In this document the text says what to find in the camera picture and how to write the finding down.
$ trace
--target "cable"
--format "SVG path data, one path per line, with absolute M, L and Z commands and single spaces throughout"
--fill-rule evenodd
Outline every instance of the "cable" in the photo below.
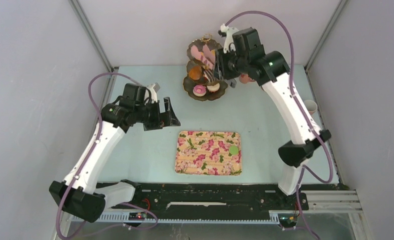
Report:
M 94 149 L 95 149 L 95 147 L 96 147 L 96 145 L 97 145 L 96 142 L 97 142 L 97 140 L 100 139 L 101 132 L 102 132 L 103 119 L 102 119 L 102 116 L 101 116 L 101 111 L 100 111 L 98 105 L 95 103 L 94 98 L 92 97 L 92 91 L 91 91 L 92 84 L 93 84 L 93 83 L 95 82 L 95 80 L 97 80 L 98 78 L 103 77 L 103 76 L 109 76 L 109 75 L 121 76 L 121 77 L 124 77 L 124 78 L 129 79 L 130 81 L 132 81 L 132 82 L 135 83 L 136 85 L 142 86 L 142 84 L 140 84 L 140 83 L 137 82 L 136 80 L 132 79 L 131 77 L 129 77 L 129 76 L 127 76 L 127 75 L 124 75 L 124 74 L 121 74 L 121 73 L 118 73 L 118 72 L 105 72 L 105 73 L 99 74 L 99 75 L 95 76 L 95 77 L 89 82 L 89 85 L 88 85 L 88 95 L 89 95 L 89 99 L 91 100 L 92 105 L 94 106 L 95 111 L 97 112 L 97 117 L 98 117 L 98 125 L 97 125 L 98 133 L 97 133 L 97 136 L 96 136 L 96 139 L 95 139 L 94 143 L 92 144 L 91 148 L 89 149 L 88 153 L 86 154 L 85 158 L 83 159 L 83 162 L 80 164 L 78 170 L 76 171 L 76 175 L 77 175 L 77 176 L 80 175 L 80 173 L 81 173 L 83 167 L 85 166 L 86 162 L 87 162 L 88 159 L 89 159 L 89 156 L 90 156 L 90 155 L 92 154 L 92 152 L 94 151 Z M 74 238 L 74 237 L 79 233 L 79 231 L 83 228 L 83 226 L 84 226 L 85 223 L 86 223 L 86 221 L 83 221 L 83 222 L 80 224 L 80 226 L 78 227 L 78 229 L 76 229 L 76 231 L 75 231 L 72 235 L 70 235 L 70 236 L 64 236 L 63 233 L 61 232 L 61 227 L 60 227 L 61 212 L 63 211 L 63 206 L 64 206 L 64 203 L 65 203 L 65 201 L 66 201 L 67 195 L 69 194 L 70 190 L 72 189 L 72 186 L 73 186 L 73 184 L 75 183 L 75 181 L 76 181 L 75 178 L 72 178 L 72 180 L 70 181 L 70 184 L 67 186 L 67 189 L 66 189 L 66 191 L 64 192 L 63 197 L 61 198 L 61 201 L 60 201 L 60 204 L 59 204 L 58 210 L 57 210 L 57 219 L 56 219 L 56 222 L 55 222 L 55 229 L 56 229 L 56 231 L 57 231 L 58 237 L 59 237 L 60 239 L 62 239 L 62 240 L 70 240 L 70 239 Z M 140 207 L 138 207 L 138 206 L 132 205 L 132 204 L 130 204 L 130 203 L 122 203 L 122 204 L 127 205 L 127 206 L 130 206 L 130 207 L 133 207 L 133 208 L 136 208 L 136 209 L 139 209 L 139 210 L 143 210 L 143 208 L 140 208 Z M 148 211 L 148 210 L 145 210 L 145 209 L 144 209 L 143 211 L 146 212 L 146 213 L 149 213 L 150 215 L 152 215 L 153 217 L 155 217 L 155 219 L 156 219 L 155 225 L 158 223 L 157 217 L 156 217 L 152 212 L 150 212 L 150 211 Z M 115 224 L 115 225 L 106 227 L 106 228 L 104 228 L 104 229 L 102 229 L 102 230 L 100 230 L 100 231 L 97 231 L 97 232 L 94 232 L 94 233 L 91 233 L 91 234 L 87 234 L 87 235 L 85 235 L 85 236 L 92 236 L 92 235 L 98 234 L 98 233 L 100 233 L 100 232 L 102 232 L 102 231 L 105 231 L 105 230 L 107 230 L 107 229 L 110 229 L 110 228 L 113 228 L 113 227 L 117 227 L 117 226 L 123 226 L 123 224 Z
M 297 186 L 296 186 L 296 191 L 295 191 L 295 194 L 297 195 L 298 209 L 300 211 L 301 217 L 303 218 L 303 221 L 304 221 L 304 224 L 306 225 L 307 230 L 310 232 L 310 234 L 314 238 L 320 239 L 319 236 L 314 231 L 312 231 L 310 229 L 309 225 L 306 222 L 306 219 L 304 218 L 304 214 L 303 214 L 303 211 L 301 210 L 301 204 L 300 204 L 300 201 L 299 201 L 298 189 L 300 187 L 301 180 L 303 179 L 304 169 L 307 169 L 318 181 L 320 181 L 320 182 L 322 182 L 324 184 L 330 183 L 332 181 L 332 177 L 333 177 L 332 159 L 331 159 L 331 156 L 330 156 L 330 154 L 328 152 L 328 148 L 326 147 L 325 142 L 320 138 L 320 136 L 314 130 L 314 127 L 313 127 L 309 117 L 307 116 L 306 112 L 304 111 L 303 106 L 301 105 L 300 101 L 298 100 L 298 98 L 295 95 L 295 91 L 294 91 L 294 88 L 293 88 L 294 87 L 294 45 L 292 43 L 291 35 L 290 35 L 288 29 L 275 16 L 273 16 L 271 14 L 268 14 L 266 12 L 263 12 L 263 11 L 244 11 L 244 12 L 241 12 L 241 13 L 235 15 L 233 18 L 231 18 L 225 25 L 228 26 L 232 21 L 234 21 L 238 17 L 240 17 L 242 15 L 247 15 L 247 14 L 258 14 L 258 15 L 263 15 L 263 16 L 269 17 L 269 18 L 275 20 L 275 22 L 277 22 L 282 27 L 282 29 L 285 31 L 285 34 L 287 35 L 287 38 L 288 38 L 288 41 L 289 41 L 290 51 L 291 51 L 291 64 L 290 64 L 290 76 L 289 76 L 289 88 L 290 88 L 290 91 L 291 91 L 291 95 L 293 96 L 293 99 L 294 99 L 295 103 L 297 104 L 298 108 L 300 109 L 301 114 L 303 115 L 304 119 L 306 120 L 307 125 L 309 126 L 312 134 L 315 136 L 315 138 L 322 145 L 322 148 L 323 148 L 323 150 L 324 150 L 324 152 L 326 154 L 326 158 L 328 160 L 328 166 L 329 166 L 329 178 L 328 178 L 328 180 L 321 179 L 317 174 L 315 174 L 314 171 L 312 171 L 312 169 L 310 169 L 308 166 L 304 165 L 303 168 L 301 169 L 300 179 L 298 180 L 298 183 L 297 183 Z

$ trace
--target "green coaster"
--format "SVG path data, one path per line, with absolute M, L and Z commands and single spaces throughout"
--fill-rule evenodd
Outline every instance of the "green coaster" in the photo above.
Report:
M 230 148 L 229 148 L 229 153 L 231 154 L 231 155 L 238 155 L 238 153 L 239 153 L 239 149 L 238 149 L 238 147 L 237 146 L 231 146 Z

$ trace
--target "light blue tabletop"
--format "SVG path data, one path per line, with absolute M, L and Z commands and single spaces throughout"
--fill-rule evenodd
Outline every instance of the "light blue tabletop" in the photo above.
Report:
M 122 66 L 126 74 L 143 85 L 159 83 L 158 99 L 164 111 L 163 97 L 170 97 L 181 122 L 178 127 L 144 132 L 142 124 L 129 129 L 113 150 L 101 172 L 100 182 L 128 179 L 146 183 L 272 184 L 281 178 L 283 162 L 278 148 L 290 140 L 279 111 L 270 97 L 256 83 L 228 88 L 214 101 L 197 101 L 182 87 L 186 76 L 180 66 Z M 312 99 L 303 66 L 295 67 L 295 85 L 303 100 Z M 123 93 L 129 80 L 117 77 L 110 101 Z M 320 125 L 316 113 L 313 118 Z M 175 172 L 175 156 L 180 131 L 226 131 L 241 134 L 242 174 L 239 176 L 189 175 Z M 325 153 L 317 149 L 308 164 L 321 178 L 328 179 Z M 304 184 L 319 183 L 307 171 Z M 338 183 L 334 170 L 332 183 Z

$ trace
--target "purple cable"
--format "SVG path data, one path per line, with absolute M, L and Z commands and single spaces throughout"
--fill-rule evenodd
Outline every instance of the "purple cable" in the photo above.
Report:
M 124 74 L 121 74 L 121 73 L 118 73 L 118 72 L 105 72 L 105 73 L 99 74 L 99 75 L 95 76 L 95 77 L 91 80 L 91 82 L 89 82 L 89 85 L 88 85 L 88 95 L 89 95 L 89 98 L 91 99 L 92 105 L 93 105 L 94 108 L 95 108 L 95 111 L 97 111 L 97 116 L 98 116 L 98 133 L 97 133 L 97 137 L 96 137 L 94 143 L 92 144 L 92 146 L 91 146 L 91 148 L 89 149 L 88 153 L 86 154 L 86 156 L 85 156 L 83 162 L 80 164 L 78 170 L 76 171 L 76 175 L 80 175 L 80 173 L 81 173 L 83 167 L 85 166 L 86 162 L 87 162 L 88 159 L 89 159 L 89 156 L 90 156 L 91 153 L 94 151 L 94 149 L 95 149 L 95 147 L 96 147 L 96 145 L 97 145 L 97 144 L 96 144 L 96 141 L 100 139 L 101 132 L 102 132 L 103 119 L 102 119 L 102 116 L 101 116 L 100 109 L 99 109 L 98 105 L 95 103 L 94 98 L 92 97 L 92 91 L 91 91 L 92 84 L 93 84 L 93 83 L 95 82 L 95 80 L 97 80 L 98 78 L 103 77 L 103 76 L 108 76 L 108 75 L 117 75 L 117 76 L 121 76 L 121 77 L 124 77 L 124 78 L 129 79 L 130 81 L 132 81 L 133 83 L 135 83 L 135 84 L 137 84 L 137 85 L 139 85 L 139 86 L 142 86 L 142 84 L 140 84 L 139 82 L 135 81 L 135 80 L 132 79 L 131 77 L 129 77 L 129 76 L 127 76 L 127 75 L 124 75 Z M 86 223 L 86 221 L 83 221 L 83 222 L 80 224 L 80 226 L 78 227 L 78 229 L 76 229 L 76 231 L 75 231 L 71 236 L 64 236 L 64 235 L 61 233 L 61 228 L 60 228 L 61 212 L 63 211 L 63 206 L 64 206 L 64 203 L 65 203 L 65 201 L 66 201 L 67 195 L 69 194 L 70 190 L 72 189 L 72 186 L 73 186 L 73 184 L 75 183 L 75 181 L 76 181 L 75 178 L 73 178 L 73 179 L 71 180 L 71 182 L 70 182 L 70 184 L 67 186 L 67 189 L 66 189 L 66 191 L 64 192 L 63 197 L 61 198 L 60 204 L 59 204 L 59 206 L 58 206 L 57 220 L 56 220 L 56 222 L 55 222 L 55 229 L 56 229 L 56 231 L 57 231 L 58 237 L 59 237 L 60 239 L 62 239 L 62 240 L 70 240 L 70 239 L 74 238 L 74 237 L 79 233 L 79 231 L 83 228 L 83 226 L 84 226 L 85 223 Z M 133 208 L 136 208 L 136 209 L 139 209 L 139 210 L 143 210 L 143 208 L 140 208 L 140 207 L 138 207 L 138 206 L 134 206 L 134 205 L 129 204 L 129 203 L 123 203 L 123 204 L 128 205 L 128 206 L 133 207 Z M 147 212 L 147 213 L 149 213 L 149 214 L 152 215 L 153 217 L 155 217 L 155 215 L 154 215 L 152 212 L 147 211 L 147 210 L 145 210 L 145 209 L 144 209 L 144 211 Z M 115 224 L 115 225 L 106 227 L 106 228 L 104 228 L 103 230 L 100 230 L 100 231 L 98 231 L 98 232 L 91 233 L 91 234 L 87 234 L 87 235 L 85 235 L 85 236 L 92 236 L 92 235 L 98 234 L 98 233 L 100 233 L 100 232 L 102 232 L 102 231 L 105 231 L 105 230 L 107 230 L 107 229 L 110 229 L 110 228 L 113 228 L 113 227 L 117 227 L 117 226 L 122 226 L 122 225 L 123 225 L 123 224 Z
M 304 111 L 303 106 L 300 104 L 300 101 L 298 100 L 298 98 L 295 96 L 295 91 L 294 91 L 294 45 L 292 43 L 292 39 L 291 39 L 291 35 L 288 31 L 288 29 L 285 27 L 285 25 L 279 20 L 277 19 L 275 16 L 268 14 L 266 12 L 263 11 L 244 11 L 242 13 L 237 14 L 236 16 L 234 16 L 233 18 L 231 18 L 225 25 L 228 26 L 232 21 L 234 21 L 235 19 L 237 19 L 238 17 L 242 16 L 242 15 L 247 15 L 247 14 L 258 14 L 258 15 L 264 15 L 266 17 L 269 17 L 273 20 L 275 20 L 279 25 L 281 25 L 282 29 L 284 29 L 285 34 L 287 35 L 288 41 L 289 41 L 289 45 L 290 45 L 290 51 L 291 51 L 291 66 L 290 66 L 290 77 L 289 77 L 289 88 L 291 91 L 291 95 L 293 96 L 293 99 L 295 101 L 295 103 L 297 104 L 298 108 L 300 109 L 301 114 L 303 114 L 304 119 L 307 122 L 307 125 L 309 126 L 310 130 L 312 131 L 313 135 L 316 137 L 316 139 L 319 141 L 319 143 L 322 145 L 323 150 L 325 151 L 326 154 L 326 158 L 328 160 L 328 165 L 329 165 L 329 178 L 328 180 L 323 180 L 321 179 L 317 174 L 315 174 L 315 172 L 313 172 L 312 169 L 310 169 L 308 166 L 304 165 L 303 168 L 301 169 L 301 173 L 300 173 L 300 179 L 298 180 L 297 186 L 296 186 L 296 195 L 297 195 L 297 205 L 298 205 L 298 210 L 301 213 L 301 217 L 303 218 L 304 224 L 306 225 L 307 230 L 310 232 L 310 234 L 315 237 L 316 239 L 320 239 L 319 236 L 312 231 L 312 229 L 310 229 L 309 225 L 306 222 L 306 219 L 304 218 L 304 214 L 303 211 L 301 210 L 301 204 L 300 204 L 300 200 L 299 200 L 299 195 L 298 195 L 298 189 L 300 187 L 301 184 L 301 180 L 303 179 L 303 173 L 304 173 L 304 169 L 307 169 L 318 181 L 324 183 L 324 184 L 328 184 L 332 181 L 332 177 L 333 177 L 333 171 L 332 171 L 332 159 L 331 156 L 329 155 L 328 152 L 328 148 L 326 147 L 324 141 L 320 138 L 320 136 L 317 134 L 317 132 L 314 130 L 313 125 L 309 119 L 309 117 L 307 116 L 306 112 Z

